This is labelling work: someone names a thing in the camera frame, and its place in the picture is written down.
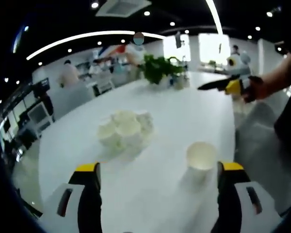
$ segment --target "hand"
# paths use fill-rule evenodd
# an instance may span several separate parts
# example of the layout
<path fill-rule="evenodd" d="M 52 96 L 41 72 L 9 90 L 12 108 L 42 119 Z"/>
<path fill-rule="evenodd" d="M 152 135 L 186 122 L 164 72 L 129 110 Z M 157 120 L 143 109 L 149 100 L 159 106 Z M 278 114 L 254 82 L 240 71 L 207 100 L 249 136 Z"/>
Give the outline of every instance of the hand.
<path fill-rule="evenodd" d="M 249 76 L 250 86 L 244 90 L 242 97 L 246 103 L 261 100 L 268 96 L 266 83 L 262 78 Z"/>

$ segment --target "chair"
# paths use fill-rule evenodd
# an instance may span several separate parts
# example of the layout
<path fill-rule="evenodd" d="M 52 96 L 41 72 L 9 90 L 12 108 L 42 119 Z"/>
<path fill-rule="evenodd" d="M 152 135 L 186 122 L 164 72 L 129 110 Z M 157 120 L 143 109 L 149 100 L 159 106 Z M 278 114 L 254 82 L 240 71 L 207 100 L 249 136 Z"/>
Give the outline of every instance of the chair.
<path fill-rule="evenodd" d="M 28 111 L 27 115 L 37 138 L 40 138 L 42 131 L 53 123 L 52 117 L 48 114 L 43 102 L 34 106 Z"/>
<path fill-rule="evenodd" d="M 105 91 L 109 91 L 115 89 L 115 86 L 112 82 L 112 74 L 109 70 L 101 72 L 97 79 L 97 88 L 99 92 L 102 94 Z"/>

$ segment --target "green plant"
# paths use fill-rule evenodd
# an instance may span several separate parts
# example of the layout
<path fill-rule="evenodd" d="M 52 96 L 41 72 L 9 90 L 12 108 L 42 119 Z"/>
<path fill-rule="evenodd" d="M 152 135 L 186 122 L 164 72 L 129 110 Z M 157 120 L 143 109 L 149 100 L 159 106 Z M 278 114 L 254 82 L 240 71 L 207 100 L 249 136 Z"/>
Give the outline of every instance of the green plant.
<path fill-rule="evenodd" d="M 214 60 L 210 60 L 210 61 L 208 62 L 208 64 L 209 64 L 210 66 L 213 66 L 213 67 L 216 66 L 216 62 L 215 62 Z"/>
<path fill-rule="evenodd" d="M 176 57 L 170 57 L 169 59 L 164 57 L 154 58 L 153 55 L 147 54 L 145 55 L 145 63 L 140 66 L 140 69 L 150 83 L 159 84 L 163 77 L 183 71 L 183 67 L 171 64 L 170 60 L 172 58 L 176 59 Z"/>

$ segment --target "air conditioner vent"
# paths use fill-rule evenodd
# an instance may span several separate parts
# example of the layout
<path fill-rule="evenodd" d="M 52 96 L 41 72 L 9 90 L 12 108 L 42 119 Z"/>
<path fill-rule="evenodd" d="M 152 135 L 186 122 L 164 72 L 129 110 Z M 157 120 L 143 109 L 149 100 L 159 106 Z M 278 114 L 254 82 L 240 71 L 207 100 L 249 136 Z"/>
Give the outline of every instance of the air conditioner vent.
<path fill-rule="evenodd" d="M 98 10 L 97 17 L 129 17 L 151 5 L 147 0 L 107 0 Z"/>

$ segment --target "paper cup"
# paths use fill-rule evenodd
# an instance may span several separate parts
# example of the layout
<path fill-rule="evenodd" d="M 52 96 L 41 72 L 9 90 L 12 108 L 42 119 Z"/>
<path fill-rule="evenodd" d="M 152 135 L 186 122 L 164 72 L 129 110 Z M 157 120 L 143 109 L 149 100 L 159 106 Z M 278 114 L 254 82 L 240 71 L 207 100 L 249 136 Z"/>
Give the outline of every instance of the paper cup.
<path fill-rule="evenodd" d="M 146 110 L 138 111 L 136 112 L 136 118 L 141 124 L 142 131 L 150 132 L 153 130 L 153 118 L 150 112 Z"/>
<path fill-rule="evenodd" d="M 141 125 L 137 120 L 122 122 L 116 132 L 121 137 L 122 145 L 126 147 L 138 147 L 142 144 Z"/>
<path fill-rule="evenodd" d="M 100 123 L 97 136 L 101 144 L 106 147 L 120 147 L 120 136 L 116 132 L 115 124 L 111 119 L 106 119 Z"/>
<path fill-rule="evenodd" d="M 136 119 L 136 114 L 133 111 L 119 110 L 112 115 L 112 120 L 118 126 L 122 122 L 127 122 Z"/>
<path fill-rule="evenodd" d="M 216 162 L 217 150 L 212 144 L 194 142 L 187 149 L 188 170 L 194 173 L 197 183 L 202 183 L 207 179 Z"/>

